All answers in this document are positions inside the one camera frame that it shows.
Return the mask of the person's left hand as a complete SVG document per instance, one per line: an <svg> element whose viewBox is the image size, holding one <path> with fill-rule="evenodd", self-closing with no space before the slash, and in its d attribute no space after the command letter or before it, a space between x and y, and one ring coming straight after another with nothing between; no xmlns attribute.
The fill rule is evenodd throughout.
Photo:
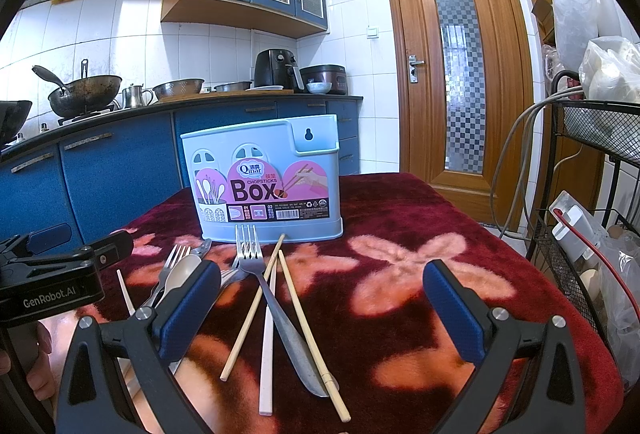
<svg viewBox="0 0 640 434"><path fill-rule="evenodd" d="M52 339L40 322L25 325L12 336L16 357L26 372L26 381L40 402L55 394L55 380L50 366Z"/></svg>

